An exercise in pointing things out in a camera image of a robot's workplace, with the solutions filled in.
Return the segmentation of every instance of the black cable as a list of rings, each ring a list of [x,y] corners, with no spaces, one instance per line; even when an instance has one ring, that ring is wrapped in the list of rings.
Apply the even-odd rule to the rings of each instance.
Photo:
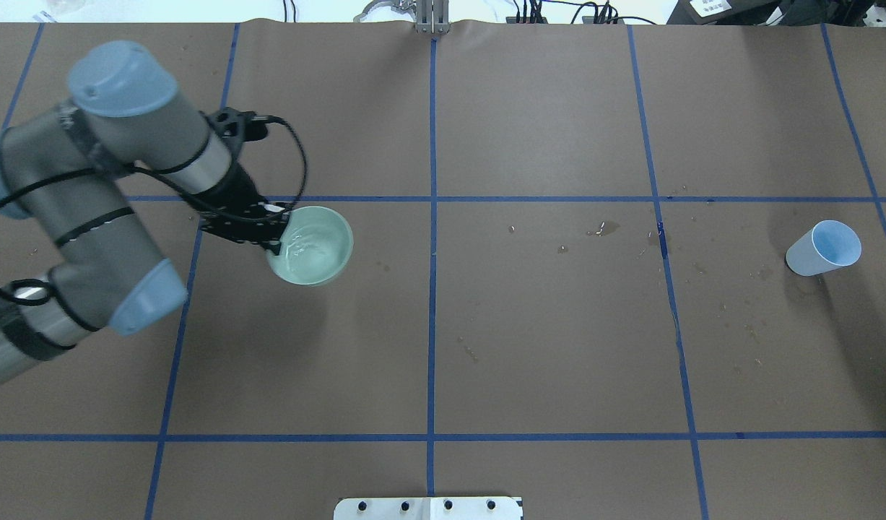
[[[617,20],[636,20],[636,19],[641,20],[641,21],[646,21],[647,23],[650,23],[651,25],[657,25],[653,21],[651,21],[649,19],[644,19],[643,17],[612,17],[611,19],[604,21],[604,23],[613,23],[614,21],[617,21]]]
[[[19,188],[16,191],[13,191],[12,194],[6,195],[3,199],[0,200],[0,210],[6,207],[8,204],[12,204],[15,201],[21,199],[22,197],[31,194],[31,192],[38,190],[39,188],[44,188],[46,186],[50,186],[52,184],[57,184],[58,182],[70,181],[73,178],[86,177],[87,175],[96,174],[96,170],[94,169],[79,169],[77,171],[71,171],[69,173],[62,173],[60,175],[54,175],[53,177],[46,178],[44,181],[32,182],[29,186],[24,188]],[[14,289],[18,287],[41,287],[41,289],[46,290],[47,294],[43,298],[36,299],[27,299],[27,298],[18,298],[14,294],[10,294],[6,292],[6,290],[0,289],[0,298],[3,300],[7,300],[10,303],[16,303],[18,306],[43,306],[46,304],[48,300],[50,300],[54,296],[54,287],[47,283],[46,281],[24,279],[19,281],[21,285],[16,286],[13,285]]]
[[[225,218],[226,220],[232,220],[235,222],[247,222],[247,223],[256,223],[256,222],[268,222],[272,220],[280,220],[284,214],[289,214],[288,217],[291,218],[291,211],[295,209],[298,202],[301,200],[301,197],[305,193],[305,188],[308,186],[308,154],[305,152],[304,145],[301,144],[301,138],[298,138],[297,132],[292,128],[292,125],[285,121],[283,118],[278,118],[278,116],[259,116],[259,118],[254,118],[256,121],[262,121],[266,124],[274,123],[277,125],[281,125],[288,130],[288,133],[292,136],[293,141],[295,141],[295,146],[298,148],[298,154],[301,155],[301,185],[298,187],[298,192],[295,194],[295,197],[292,201],[283,209],[282,211],[278,211],[277,213],[271,214],[267,217],[260,218],[247,218],[241,217],[239,214],[230,214],[225,211],[214,207],[214,205],[208,204],[205,201],[195,197],[195,195],[190,194],[188,191],[183,190],[176,184],[166,178],[164,175],[156,173],[152,170],[140,167],[131,167],[130,171],[134,173],[143,173],[148,175],[151,178],[155,178],[157,181],[161,181],[166,186],[170,187],[175,191],[179,197],[182,197],[184,201],[189,204],[198,205],[198,207],[204,208],[209,213],[215,214],[218,217]],[[8,204],[12,204],[15,201],[21,199],[22,197],[30,194],[35,190],[39,190],[40,188],[44,188],[46,186],[50,186],[52,184],[57,184],[58,182],[70,181],[73,178],[86,177],[87,175],[96,174],[96,170],[94,169],[80,169],[77,171],[71,171],[67,173],[61,173],[58,175],[54,175],[53,177],[46,178],[43,181],[32,182],[30,185],[27,185],[24,188],[20,188],[19,190],[13,191],[12,194],[6,195],[3,199],[0,200],[0,210],[6,207]],[[15,280],[10,287],[13,290],[20,289],[21,287],[41,287],[46,291],[46,294],[43,298],[29,299],[29,298],[19,298],[14,294],[10,294],[6,292],[6,290],[0,289],[0,298],[3,300],[7,300],[10,303],[16,303],[18,306],[43,306],[44,303],[47,303],[48,300],[52,299],[54,296],[54,287],[51,283],[39,279],[21,279]]]
[[[298,138],[298,134],[295,133],[295,129],[292,128],[292,125],[285,121],[283,118],[277,118],[277,116],[259,116],[259,119],[256,121],[262,121],[265,123],[274,123],[277,125],[282,125],[285,129],[288,130],[288,133],[292,135],[292,139],[295,141],[295,146],[298,148],[298,154],[301,155],[301,187],[298,188],[298,192],[295,195],[295,198],[292,199],[291,203],[285,207],[283,211],[278,211],[274,214],[269,214],[267,217],[241,217],[239,214],[231,214],[225,211],[214,207],[214,205],[208,204],[205,201],[195,197],[195,195],[190,194],[188,191],[183,190],[176,184],[174,181],[170,181],[169,178],[166,178],[165,175],[159,174],[151,169],[140,168],[140,167],[132,167],[130,168],[132,172],[135,173],[143,173],[148,177],[154,178],[156,181],[162,182],[168,188],[175,191],[179,197],[181,197],[184,201],[189,204],[198,205],[198,207],[203,208],[204,211],[208,211],[208,213],[215,214],[218,217],[225,218],[225,220],[231,220],[233,222],[246,222],[248,224],[257,223],[257,222],[271,222],[274,220],[280,220],[280,218],[287,214],[288,212],[295,209],[295,205],[298,204],[298,201],[301,200],[302,195],[305,193],[305,188],[308,186],[308,154],[305,152],[304,145],[301,144],[301,139]]]
[[[578,10],[574,12],[574,16],[571,17],[571,23],[573,24],[578,19],[578,14],[581,13],[581,10],[584,7],[590,6],[594,8],[594,17],[597,17],[597,11],[600,9],[600,6],[597,6],[594,2],[584,2],[583,4],[577,4]]]

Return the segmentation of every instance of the black strap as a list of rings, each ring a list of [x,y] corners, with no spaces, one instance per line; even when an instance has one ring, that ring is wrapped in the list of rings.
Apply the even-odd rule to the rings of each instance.
[[[126,207],[118,208],[116,211],[109,211],[109,213],[101,214],[99,217],[93,218],[93,220],[90,220],[89,222],[80,224],[79,226],[74,227],[73,230],[67,231],[67,233],[64,233],[60,237],[57,237],[56,239],[54,239],[54,245],[57,247],[61,247],[69,241],[75,241],[76,239],[79,239],[80,235],[82,235],[83,233],[87,233],[87,231],[93,231],[95,230],[95,228],[116,220],[116,218],[125,217],[126,215],[133,214],[135,214],[135,210],[132,210],[131,207],[128,207],[128,205],[126,205]]]
[[[13,286],[7,286],[12,292]],[[62,353],[69,351],[76,345],[69,347],[59,345],[46,338],[43,334],[31,328],[26,316],[23,315],[19,306],[13,302],[0,298],[0,330],[3,335],[24,355],[39,361],[48,361],[57,358]]]
[[[57,112],[64,133],[80,151],[80,154],[90,161],[93,169],[115,177],[123,177],[129,173],[125,165],[96,137],[90,128],[90,123],[87,122],[86,115],[83,114],[79,106],[74,105],[72,100],[65,99],[54,110]]]

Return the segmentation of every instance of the metal stand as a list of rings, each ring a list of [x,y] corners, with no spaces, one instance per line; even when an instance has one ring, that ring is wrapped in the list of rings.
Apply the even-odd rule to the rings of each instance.
[[[334,520],[522,520],[519,497],[344,499]]]

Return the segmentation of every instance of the water spill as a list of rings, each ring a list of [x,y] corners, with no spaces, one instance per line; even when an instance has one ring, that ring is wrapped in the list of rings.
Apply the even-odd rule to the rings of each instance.
[[[469,355],[469,358],[471,358],[473,362],[478,363],[478,356],[475,355],[475,351],[472,350],[472,347],[469,345],[462,345],[462,349],[467,355]]]
[[[755,343],[760,344],[760,338],[757,336],[756,330],[754,330],[754,326],[750,323],[746,323],[744,329],[747,332],[747,336],[750,336],[750,339],[753,339]]]
[[[587,234],[595,237],[605,237],[618,230],[619,224],[611,220],[604,220],[600,223],[600,228],[596,231],[588,231]]]

